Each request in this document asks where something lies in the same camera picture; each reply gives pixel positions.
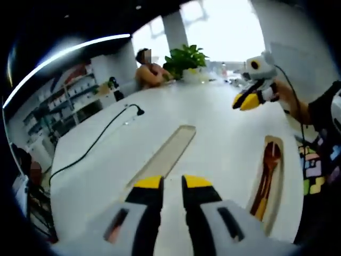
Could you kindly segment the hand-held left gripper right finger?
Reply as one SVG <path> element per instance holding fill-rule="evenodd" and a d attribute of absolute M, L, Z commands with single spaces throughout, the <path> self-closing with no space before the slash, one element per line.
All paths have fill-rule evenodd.
<path fill-rule="evenodd" d="M 222 200 L 208 180 L 183 175 L 182 196 L 194 255 L 277 254 L 261 223 L 233 201 Z"/>

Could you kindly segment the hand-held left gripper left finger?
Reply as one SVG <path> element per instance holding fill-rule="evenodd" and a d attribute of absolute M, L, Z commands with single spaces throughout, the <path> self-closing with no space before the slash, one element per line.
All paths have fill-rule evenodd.
<path fill-rule="evenodd" d="M 80 239 L 80 255 L 153 255 L 163 207 L 164 177 L 136 182 L 123 202 L 94 219 Z"/>

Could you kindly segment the person's right hand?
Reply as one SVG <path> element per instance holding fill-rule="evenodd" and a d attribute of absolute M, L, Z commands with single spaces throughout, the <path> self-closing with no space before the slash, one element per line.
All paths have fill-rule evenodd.
<path fill-rule="evenodd" d="M 277 79 L 274 80 L 274 83 L 277 87 L 277 95 L 279 96 L 279 99 L 289 107 L 289 112 L 291 115 L 296 115 L 297 103 L 291 87 L 287 83 Z"/>

